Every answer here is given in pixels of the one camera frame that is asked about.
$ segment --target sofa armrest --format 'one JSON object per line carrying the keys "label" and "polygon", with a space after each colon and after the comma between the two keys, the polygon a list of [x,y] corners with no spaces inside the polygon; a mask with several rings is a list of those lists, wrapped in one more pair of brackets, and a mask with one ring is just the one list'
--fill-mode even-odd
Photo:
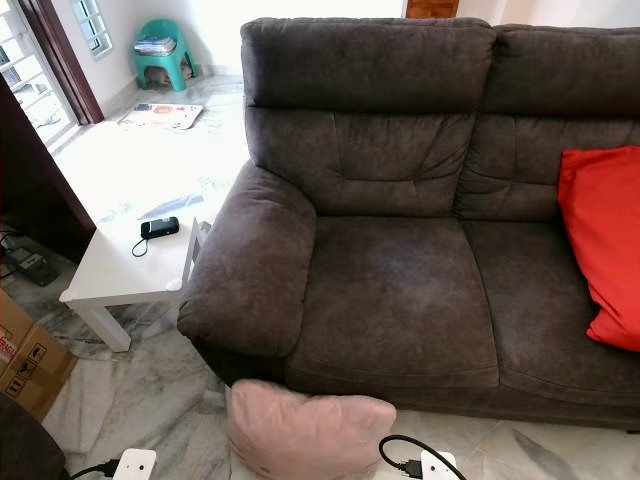
{"label": "sofa armrest", "polygon": [[197,259],[178,328],[194,344],[278,357],[296,344],[316,212],[293,185],[247,163]]}

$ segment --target dark gray sofa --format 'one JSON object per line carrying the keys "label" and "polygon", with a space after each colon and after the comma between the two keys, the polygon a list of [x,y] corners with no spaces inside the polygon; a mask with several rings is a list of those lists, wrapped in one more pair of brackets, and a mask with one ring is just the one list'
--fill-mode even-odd
{"label": "dark gray sofa", "polygon": [[68,480],[64,464],[42,425],[0,393],[0,480]]}
{"label": "dark gray sofa", "polygon": [[228,384],[640,429],[556,203],[569,148],[640,144],[640,29],[262,19],[251,152],[179,329]]}

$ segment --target doorway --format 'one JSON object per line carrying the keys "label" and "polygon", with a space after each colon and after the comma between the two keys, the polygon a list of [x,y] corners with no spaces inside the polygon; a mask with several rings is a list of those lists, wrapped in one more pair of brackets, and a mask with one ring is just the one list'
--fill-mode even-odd
{"label": "doorway", "polygon": [[0,0],[0,73],[47,147],[77,124],[15,0]]}

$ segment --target red pillow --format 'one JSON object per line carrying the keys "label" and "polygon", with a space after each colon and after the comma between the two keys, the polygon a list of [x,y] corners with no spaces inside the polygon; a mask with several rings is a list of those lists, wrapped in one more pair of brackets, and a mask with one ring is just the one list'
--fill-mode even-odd
{"label": "red pillow", "polygon": [[565,151],[558,202],[602,307],[587,335],[640,352],[640,147]]}

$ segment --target box label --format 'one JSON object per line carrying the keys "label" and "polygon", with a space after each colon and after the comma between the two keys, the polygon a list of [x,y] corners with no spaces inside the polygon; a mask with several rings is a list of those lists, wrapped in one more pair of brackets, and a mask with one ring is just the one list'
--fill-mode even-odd
{"label": "box label", "polygon": [[0,328],[0,361],[9,363],[18,351],[17,345],[11,342],[13,334],[4,328]]}
{"label": "box label", "polygon": [[29,358],[35,363],[40,363],[40,360],[44,358],[45,353],[47,353],[47,349],[40,343],[36,343],[31,349],[31,352],[29,352]]}
{"label": "box label", "polygon": [[20,392],[22,391],[22,389],[26,384],[27,384],[26,380],[23,380],[22,378],[16,375],[11,379],[11,382],[9,382],[9,385],[7,385],[7,388],[5,389],[4,392],[7,395],[9,395],[11,398],[18,398],[18,395],[20,395]]}
{"label": "box label", "polygon": [[19,377],[29,380],[36,368],[38,368],[38,366],[31,360],[24,360],[18,367],[17,374]]}

